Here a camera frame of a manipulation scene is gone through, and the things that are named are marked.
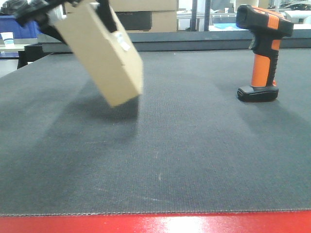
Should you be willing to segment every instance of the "table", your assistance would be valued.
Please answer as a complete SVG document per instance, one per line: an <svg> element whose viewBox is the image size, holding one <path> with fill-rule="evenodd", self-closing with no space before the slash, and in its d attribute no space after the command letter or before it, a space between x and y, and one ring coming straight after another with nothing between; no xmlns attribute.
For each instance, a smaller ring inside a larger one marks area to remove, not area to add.
<svg viewBox="0 0 311 233"><path fill-rule="evenodd" d="M280 51L267 103L236 97L249 50L142 52L144 94L115 109L73 54L5 76L0 214L310 210L310 52Z"/></svg>
<svg viewBox="0 0 311 233"><path fill-rule="evenodd" d="M0 45L0 51L4 52L18 52L18 65L17 68L21 68L27 65L27 59L25 54L25 46L29 44L14 44L13 47L6 47L5 45Z"/></svg>

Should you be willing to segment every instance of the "handheld barcode scanner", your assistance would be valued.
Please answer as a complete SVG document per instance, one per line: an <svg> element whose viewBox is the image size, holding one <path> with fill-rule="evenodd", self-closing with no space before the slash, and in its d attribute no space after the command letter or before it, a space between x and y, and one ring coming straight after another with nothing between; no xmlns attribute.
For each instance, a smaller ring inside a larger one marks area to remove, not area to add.
<svg viewBox="0 0 311 233"><path fill-rule="evenodd" d="M254 34L250 49L255 54L250 86L238 89L238 98L245 102L266 102L277 98L274 81L281 39L292 36L294 24L281 14L250 5L241 5L236 25Z"/></svg>

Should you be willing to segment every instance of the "stacked cardboard boxes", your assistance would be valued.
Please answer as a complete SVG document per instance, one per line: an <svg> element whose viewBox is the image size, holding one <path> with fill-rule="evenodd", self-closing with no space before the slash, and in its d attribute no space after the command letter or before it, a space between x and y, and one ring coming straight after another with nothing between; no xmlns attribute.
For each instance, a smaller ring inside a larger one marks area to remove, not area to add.
<svg viewBox="0 0 311 233"><path fill-rule="evenodd" d="M95 0L84 0L78 8ZM110 0L121 23L128 32L176 32L177 0ZM68 14L76 8L65 5Z"/></svg>

